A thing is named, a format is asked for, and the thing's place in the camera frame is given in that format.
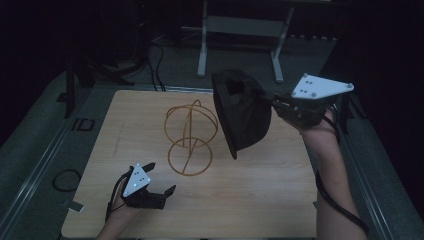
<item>metal stand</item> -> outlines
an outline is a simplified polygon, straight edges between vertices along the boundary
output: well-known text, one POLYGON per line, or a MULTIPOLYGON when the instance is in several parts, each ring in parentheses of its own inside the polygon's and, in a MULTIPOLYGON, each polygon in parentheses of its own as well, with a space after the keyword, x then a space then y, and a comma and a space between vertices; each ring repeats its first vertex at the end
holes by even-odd
POLYGON ((67 59, 66 62, 66 113, 65 118, 69 118, 75 108, 75 75, 83 87, 93 87, 95 80, 91 74, 92 69, 104 74, 106 77, 120 85, 134 85, 121 78, 119 74, 109 71, 101 64, 82 56, 75 50, 67 59))
POLYGON ((245 34, 255 36, 278 37, 277 47, 271 51, 271 61, 274 68, 275 81, 283 82, 283 74, 280 65, 280 52, 286 38, 286 33, 293 16, 294 7, 288 11, 285 21, 271 21, 258 19, 242 19, 220 16, 208 16, 207 3, 203 2, 202 22, 202 47, 200 49, 199 66, 197 76, 204 77, 206 72, 207 45, 206 35, 208 32, 221 32, 232 34, 245 34))

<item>white bracket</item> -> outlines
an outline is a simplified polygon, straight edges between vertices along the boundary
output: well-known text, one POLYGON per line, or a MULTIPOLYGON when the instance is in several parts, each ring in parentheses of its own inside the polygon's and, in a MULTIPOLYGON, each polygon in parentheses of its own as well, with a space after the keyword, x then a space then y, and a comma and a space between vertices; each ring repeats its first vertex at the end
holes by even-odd
POLYGON ((128 197, 149 183, 149 176, 147 176, 146 172, 143 170, 140 164, 137 163, 131 173, 130 180, 128 181, 127 187, 124 190, 123 196, 128 197))
POLYGON ((354 88, 352 83, 337 82, 305 73, 293 90, 292 97, 315 100, 350 92, 354 88))

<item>wooden board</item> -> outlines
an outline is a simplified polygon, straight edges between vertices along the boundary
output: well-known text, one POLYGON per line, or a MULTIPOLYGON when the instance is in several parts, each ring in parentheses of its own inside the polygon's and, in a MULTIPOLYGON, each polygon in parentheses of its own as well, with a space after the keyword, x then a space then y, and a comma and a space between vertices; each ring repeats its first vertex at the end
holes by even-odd
MULTIPOLYGON (((95 237, 104 224, 115 182, 129 166, 150 162, 156 163, 148 173, 150 192, 163 193, 174 184, 177 188, 164 210, 143 210, 122 237, 315 236, 312 167, 299 133, 274 112, 265 138, 239 151, 237 160, 232 159, 219 126, 209 143, 213 160, 205 172, 187 177, 171 169, 168 150, 172 142, 164 131, 166 114, 195 100, 215 113, 212 94, 207 93, 122 90, 115 94, 74 198, 84 210, 69 211, 62 228, 65 237, 95 237)), ((184 126, 184 116, 186 113, 176 111, 169 118, 170 135, 182 136, 182 128, 177 126, 184 126)), ((193 114, 193 136, 208 138, 211 131, 209 119, 193 114)), ((174 148, 172 159, 178 159, 178 154, 187 156, 188 150, 174 148)), ((204 166, 201 159, 209 158, 206 148, 193 151, 190 170, 204 166)))

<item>gray floor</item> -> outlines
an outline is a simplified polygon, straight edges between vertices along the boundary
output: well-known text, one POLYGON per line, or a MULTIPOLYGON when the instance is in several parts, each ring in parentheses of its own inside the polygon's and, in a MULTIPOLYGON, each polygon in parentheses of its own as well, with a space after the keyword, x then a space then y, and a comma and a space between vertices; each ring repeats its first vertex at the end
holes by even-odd
MULTIPOLYGON (((276 84, 267 51, 244 48, 229 50, 228 46, 215 43, 208 51, 207 75, 198 78, 197 39, 187 39, 179 47, 166 38, 159 38, 156 43, 164 49, 159 72, 168 90, 172 90, 171 86, 210 89, 210 73, 236 68, 256 78, 265 89, 279 92, 290 90, 305 72, 319 74, 335 44, 334 41, 325 40, 287 39, 281 57, 285 82, 276 84)), ((150 56, 152 63, 156 64, 160 56, 159 48, 152 47, 150 56)), ((64 75, 46 88, 20 127, 0 149, 1 230, 10 224, 9 231, 2 236, 9 239, 58 238, 67 213, 67 209, 60 204, 72 199, 74 192, 55 190, 52 180, 66 169, 83 173, 117 90, 152 89, 147 71, 128 76, 128 80, 136 85, 123 87, 99 80, 93 89, 78 88, 77 109, 70 119, 63 119, 65 106, 56 102, 59 93, 65 90, 64 75), (72 131, 77 118, 95 120, 93 131, 72 131), (45 171, 31 175, 34 169, 45 171), (16 212, 11 206, 19 207, 22 211, 16 212)), ((341 148, 349 167, 355 201, 371 228, 369 239, 423 239, 423 223, 414 211, 372 126, 358 116, 350 119, 348 126, 350 134, 344 137, 341 148)), ((58 179, 58 184, 63 188, 73 188, 78 183, 74 175, 67 174, 58 179)))

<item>dark background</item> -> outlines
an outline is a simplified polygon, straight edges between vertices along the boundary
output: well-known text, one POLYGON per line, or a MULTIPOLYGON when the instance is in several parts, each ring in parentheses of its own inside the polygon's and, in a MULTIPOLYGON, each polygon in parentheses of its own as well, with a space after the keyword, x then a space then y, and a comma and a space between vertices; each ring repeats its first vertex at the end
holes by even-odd
MULTIPOLYGON (((181 25, 201 26, 202 1, 135 2, 140 7, 138 21, 149 21, 177 42, 181 25)), ((424 9, 417 2, 297 4, 289 33, 338 39, 321 75, 355 84, 355 94, 423 217, 424 9)), ((212 10, 261 14, 257 6, 235 10, 222 4, 212 10)), ((137 13, 131 1, 1 1, 0 145, 50 81, 65 70, 75 46, 108 64, 131 57, 129 49, 135 44, 131 29, 137 13)), ((144 43, 149 34, 141 36, 144 43)), ((148 44, 141 49, 147 54, 148 44)))

